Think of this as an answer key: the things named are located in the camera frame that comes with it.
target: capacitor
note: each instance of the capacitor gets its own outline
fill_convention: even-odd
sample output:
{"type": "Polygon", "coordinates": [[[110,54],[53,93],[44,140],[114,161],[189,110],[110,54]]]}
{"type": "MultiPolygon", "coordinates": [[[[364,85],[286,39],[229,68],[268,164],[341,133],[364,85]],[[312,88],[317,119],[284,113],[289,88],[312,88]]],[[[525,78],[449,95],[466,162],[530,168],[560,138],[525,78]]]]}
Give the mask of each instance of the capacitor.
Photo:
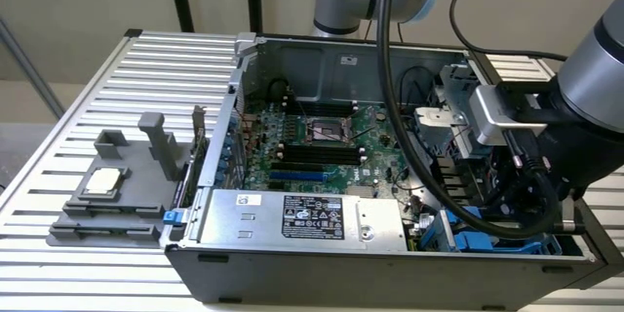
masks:
{"type": "Polygon", "coordinates": [[[388,147],[388,145],[390,144],[390,137],[388,137],[388,134],[381,134],[378,136],[378,142],[384,147],[388,147]]]}

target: processor chip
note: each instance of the processor chip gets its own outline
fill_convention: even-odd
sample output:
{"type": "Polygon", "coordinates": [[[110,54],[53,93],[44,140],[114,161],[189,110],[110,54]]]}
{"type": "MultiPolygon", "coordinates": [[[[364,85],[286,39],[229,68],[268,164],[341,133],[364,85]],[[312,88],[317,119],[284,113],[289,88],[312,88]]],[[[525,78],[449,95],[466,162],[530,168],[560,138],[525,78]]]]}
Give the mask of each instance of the processor chip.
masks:
{"type": "Polygon", "coordinates": [[[121,172],[117,168],[100,168],[93,172],[86,183],[88,194],[108,194],[114,189],[121,172]]]}
{"type": "Polygon", "coordinates": [[[312,122],[309,133],[312,140],[345,141],[342,124],[340,122],[314,121],[312,122]]]}

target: black cable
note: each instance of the black cable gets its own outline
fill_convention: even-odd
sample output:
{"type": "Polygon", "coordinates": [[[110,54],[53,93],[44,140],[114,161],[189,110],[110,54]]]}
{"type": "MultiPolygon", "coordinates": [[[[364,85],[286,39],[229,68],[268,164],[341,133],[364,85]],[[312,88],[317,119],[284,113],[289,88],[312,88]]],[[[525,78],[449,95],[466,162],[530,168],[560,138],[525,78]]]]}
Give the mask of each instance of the black cable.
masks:
{"type": "Polygon", "coordinates": [[[402,33],[401,33],[401,24],[397,22],[397,32],[398,32],[398,40],[401,41],[401,43],[404,43],[402,41],[402,33]]]}
{"type": "MultiPolygon", "coordinates": [[[[436,179],[429,174],[429,170],[418,158],[418,154],[412,146],[408,133],[402,126],[401,114],[398,112],[397,100],[393,96],[392,86],[392,71],[390,71],[390,50],[389,50],[389,36],[390,36],[390,3],[392,0],[378,0],[378,22],[377,22],[377,68],[378,68],[378,82],[381,85],[382,100],[386,106],[386,115],[394,130],[398,145],[404,151],[404,158],[408,166],[412,168],[414,174],[418,176],[422,185],[426,187],[437,201],[446,207],[446,209],[476,230],[504,239],[526,239],[538,233],[542,233],[552,226],[552,218],[544,216],[538,219],[537,223],[524,228],[505,228],[500,227],[482,219],[477,218],[468,212],[461,205],[448,195],[444,188],[437,184],[436,179]]],[[[549,184],[546,177],[542,173],[534,174],[534,179],[538,182],[540,188],[546,200],[546,209],[554,207],[557,195],[549,184]]]]}
{"type": "Polygon", "coordinates": [[[288,90],[288,87],[290,86],[290,83],[288,82],[288,80],[282,77],[276,77],[273,78],[272,80],[269,80],[269,83],[266,84],[266,96],[265,96],[265,100],[269,101],[269,97],[270,97],[270,89],[273,88],[273,84],[277,83],[277,82],[282,82],[285,84],[285,88],[288,90]]]}
{"type": "Polygon", "coordinates": [[[498,49],[485,49],[482,47],[477,47],[473,45],[470,42],[468,42],[468,39],[464,37],[461,34],[461,31],[458,30],[457,27],[457,22],[454,20],[454,6],[457,4],[457,0],[450,1],[450,7],[448,8],[448,17],[450,20],[450,27],[454,32],[454,35],[458,38],[458,41],[466,46],[468,49],[472,51],[476,51],[482,54],[493,54],[493,55],[513,55],[513,56],[528,56],[530,58],[549,58],[552,60],[557,61],[565,61],[568,60],[568,57],[560,54],[553,54],[553,53],[544,53],[542,51],[530,51],[530,50],[498,50],[498,49]]]}
{"type": "Polygon", "coordinates": [[[414,126],[413,128],[410,128],[412,132],[413,132],[413,137],[416,138],[416,142],[418,143],[420,147],[422,148],[422,150],[425,151],[426,155],[430,157],[430,159],[433,161],[436,161],[436,154],[433,153],[433,151],[426,147],[426,144],[422,140],[422,138],[420,137],[420,134],[418,134],[418,130],[416,130],[416,122],[414,122],[414,126]]]}
{"type": "Polygon", "coordinates": [[[368,21],[366,33],[365,33],[365,35],[364,35],[364,40],[368,39],[368,32],[370,31],[370,24],[372,24],[372,20],[368,21]]]}
{"type": "MultiPolygon", "coordinates": [[[[424,67],[424,66],[421,66],[421,65],[414,65],[414,66],[406,68],[406,69],[402,71],[402,73],[401,73],[401,78],[400,78],[400,80],[398,80],[398,107],[400,107],[401,109],[402,109],[402,83],[404,83],[404,80],[405,80],[405,77],[406,77],[409,71],[412,71],[413,69],[424,69],[424,70],[429,73],[429,75],[433,76],[432,71],[430,71],[426,67],[424,67]]],[[[416,84],[416,88],[418,88],[420,96],[422,97],[422,99],[424,99],[425,102],[426,102],[426,96],[425,96],[424,93],[422,93],[422,89],[420,89],[420,85],[418,85],[416,79],[413,80],[413,83],[416,84]]]]}
{"type": "Polygon", "coordinates": [[[405,191],[412,191],[412,190],[422,189],[425,186],[416,186],[414,188],[405,188],[404,186],[400,186],[400,185],[398,185],[398,177],[401,176],[402,173],[405,173],[406,170],[408,170],[408,168],[405,167],[404,170],[400,171],[400,172],[393,176],[392,185],[396,186],[400,190],[405,190],[405,191]]]}

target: metal bracket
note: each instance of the metal bracket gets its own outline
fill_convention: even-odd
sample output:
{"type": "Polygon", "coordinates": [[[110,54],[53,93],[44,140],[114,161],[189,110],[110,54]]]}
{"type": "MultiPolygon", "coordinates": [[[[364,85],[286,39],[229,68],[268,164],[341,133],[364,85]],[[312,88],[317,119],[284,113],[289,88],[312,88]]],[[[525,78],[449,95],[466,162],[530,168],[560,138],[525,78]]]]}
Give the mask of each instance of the metal bracket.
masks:
{"type": "Polygon", "coordinates": [[[573,232],[576,230],[574,200],[572,199],[572,195],[568,195],[561,202],[561,222],[564,224],[564,232],[573,232]]]}
{"type": "Polygon", "coordinates": [[[469,108],[474,115],[472,128],[477,142],[482,145],[505,145],[504,129],[530,129],[538,135],[545,123],[521,123],[506,116],[493,85],[480,85],[469,98],[469,108]]]}
{"type": "Polygon", "coordinates": [[[454,114],[436,107],[418,107],[416,109],[418,122],[432,127],[465,126],[466,120],[460,114],[454,114]]]}

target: metal rack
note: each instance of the metal rack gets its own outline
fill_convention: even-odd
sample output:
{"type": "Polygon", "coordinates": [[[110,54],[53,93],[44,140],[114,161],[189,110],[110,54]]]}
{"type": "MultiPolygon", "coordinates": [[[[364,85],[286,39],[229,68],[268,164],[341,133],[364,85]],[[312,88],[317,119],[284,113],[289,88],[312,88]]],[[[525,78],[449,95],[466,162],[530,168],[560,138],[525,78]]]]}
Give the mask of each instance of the metal rack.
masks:
{"type": "MultiPolygon", "coordinates": [[[[89,167],[101,129],[120,129],[128,139],[142,140],[136,128],[140,113],[158,111],[165,114],[165,131],[178,141],[190,141],[190,111],[201,104],[209,107],[210,135],[216,114],[209,111],[218,111],[213,96],[226,90],[234,69],[234,40],[234,36],[145,31],[118,43],[0,197],[0,310],[196,311],[202,307],[161,250],[49,247],[45,236],[89,167]]],[[[493,66],[504,78],[526,72],[540,72],[542,79],[552,75],[538,61],[510,64],[498,59],[501,66],[493,66]]],[[[585,201],[624,252],[624,168],[592,185],[585,201]]],[[[622,306],[624,276],[585,291],[560,290],[522,311],[616,312],[622,306]]],[[[245,310],[280,308],[245,306],[245,310]]]]}

